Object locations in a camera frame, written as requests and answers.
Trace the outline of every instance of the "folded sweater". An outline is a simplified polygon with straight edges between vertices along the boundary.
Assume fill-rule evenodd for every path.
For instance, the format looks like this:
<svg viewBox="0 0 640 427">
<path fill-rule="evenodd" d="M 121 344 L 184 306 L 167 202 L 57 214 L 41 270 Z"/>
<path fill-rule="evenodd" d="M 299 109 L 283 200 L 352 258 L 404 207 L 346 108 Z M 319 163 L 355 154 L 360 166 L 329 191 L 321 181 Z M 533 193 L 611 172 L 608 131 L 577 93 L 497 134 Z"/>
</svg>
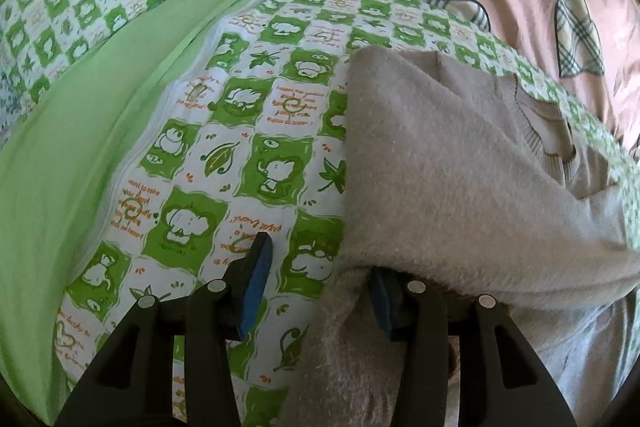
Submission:
<svg viewBox="0 0 640 427">
<path fill-rule="evenodd" d="M 515 78 L 370 47 L 351 58 L 347 89 L 344 240 L 281 425 L 389 424 L 405 346 L 376 325 L 372 266 L 494 295 L 539 352 L 640 281 L 606 161 Z"/>
</svg>

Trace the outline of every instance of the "fuzzy beige fabric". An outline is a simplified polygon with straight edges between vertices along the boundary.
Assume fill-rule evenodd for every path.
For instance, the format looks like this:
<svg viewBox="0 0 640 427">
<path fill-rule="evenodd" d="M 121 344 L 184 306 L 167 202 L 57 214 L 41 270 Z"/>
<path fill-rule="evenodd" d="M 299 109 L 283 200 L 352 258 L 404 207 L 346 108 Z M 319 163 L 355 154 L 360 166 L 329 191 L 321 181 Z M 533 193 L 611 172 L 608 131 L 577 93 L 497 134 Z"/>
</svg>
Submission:
<svg viewBox="0 0 640 427">
<path fill-rule="evenodd" d="M 389 425 L 404 346 L 376 325 L 372 266 L 494 295 L 536 349 L 640 281 L 606 161 L 515 78 L 371 47 L 351 58 L 347 89 L 345 236 L 280 425 Z M 614 392 L 596 390 L 598 407 Z"/>
</svg>

